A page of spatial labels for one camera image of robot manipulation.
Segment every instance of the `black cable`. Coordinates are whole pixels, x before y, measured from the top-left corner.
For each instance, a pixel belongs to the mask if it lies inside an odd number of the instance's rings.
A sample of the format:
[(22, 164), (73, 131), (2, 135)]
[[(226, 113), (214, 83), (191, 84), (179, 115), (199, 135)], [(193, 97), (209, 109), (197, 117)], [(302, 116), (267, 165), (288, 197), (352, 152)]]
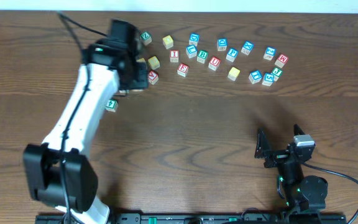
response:
[[(80, 52), (81, 52), (81, 56), (82, 56), (82, 59), (84, 59), (84, 56), (83, 56), (83, 49), (82, 49), (82, 46), (81, 46), (81, 43), (80, 41), (78, 40), (77, 36), (75, 35), (75, 33), (73, 32), (72, 28), (68, 25), (67, 21), (65, 19), (67, 19), (66, 16), (64, 16), (61, 12), (58, 13), (59, 14), (59, 18), (60, 20), (62, 21), (62, 23), (65, 25), (67, 31), (70, 33), (71, 37), (75, 40), (78, 48), (80, 49)], [(63, 189), (63, 194), (65, 196), (65, 203), (66, 203), (66, 215), (63, 216), (63, 220), (64, 222), (66, 222), (66, 220), (68, 220), (68, 223), (71, 223), (71, 210), (70, 210), (70, 199), (69, 199), (69, 193), (68, 193), (68, 189), (67, 189), (67, 182), (66, 182), (66, 169), (65, 169), (65, 156), (63, 154), (63, 152), (65, 151), (65, 146), (66, 146), (66, 140), (68, 139), (68, 131), (70, 130), (70, 126), (71, 126), (71, 122), (73, 121), (74, 117), (75, 117), (75, 114), (76, 112), (78, 111), (78, 108), (80, 107), (81, 105), (81, 102), (83, 101), (84, 97), (85, 97), (85, 94), (86, 92), (89, 90), (89, 85), (90, 85), (90, 71), (89, 71), (89, 67), (88, 65), (86, 64), (86, 85), (84, 87), (84, 90), (81, 94), (81, 97), (80, 99), (78, 100), (68, 122), (67, 122), (67, 125), (66, 125), (66, 128), (65, 130), (63, 131), (63, 138), (62, 138), (62, 145), (61, 145), (61, 148), (59, 150), (59, 162), (60, 162), (60, 181), (62, 182), (62, 189)]]
[[(323, 168), (320, 168), (320, 167), (316, 167), (316, 166), (312, 166), (312, 165), (309, 165), (301, 160), (299, 160), (299, 163), (306, 166), (306, 167), (309, 167), (309, 168), (312, 168), (312, 169), (315, 169), (315, 170), (318, 170), (318, 171), (323, 171), (323, 172), (327, 172), (328, 174), (334, 174), (334, 175), (338, 175), (340, 177), (343, 177), (343, 178), (346, 178), (346, 179), (349, 179), (355, 183), (358, 184), (358, 180), (356, 180), (355, 178), (351, 177), (351, 176), (348, 176), (346, 174), (341, 174), (341, 173), (338, 173), (338, 172), (335, 172), (335, 171), (331, 171), (331, 170), (327, 170), (327, 169), (323, 169)], [(353, 217), (348, 221), (347, 224), (351, 224), (358, 216), (358, 209), (357, 211), (355, 212), (355, 214), (353, 215)]]
[(63, 14), (62, 12), (60, 12), (60, 11), (58, 11), (57, 13), (58, 13), (59, 16), (61, 16), (63, 19), (65, 19), (65, 20), (71, 22), (71, 23), (74, 24), (74, 25), (77, 25), (79, 28), (82, 28), (82, 29), (87, 30), (87, 31), (90, 31), (90, 32), (92, 32), (92, 33), (99, 34), (99, 35), (102, 35), (102, 36), (107, 37), (107, 34), (104, 34), (104, 33), (99, 32), (99, 31), (97, 31), (97, 30), (94, 30), (94, 29), (88, 28), (88, 27), (86, 27), (86, 26), (83, 26), (83, 25), (81, 25), (81, 24), (75, 22), (74, 20), (70, 19), (68, 16), (64, 15), (64, 14)]
[(241, 214), (241, 219), (242, 220), (244, 220), (244, 215), (249, 211), (249, 210), (256, 210), (256, 211), (258, 211), (263, 217), (264, 217), (264, 219), (266, 220), (266, 221), (268, 221), (268, 219), (266, 218), (266, 216), (262, 213), (262, 211), (260, 211), (258, 208), (247, 208), (242, 214)]

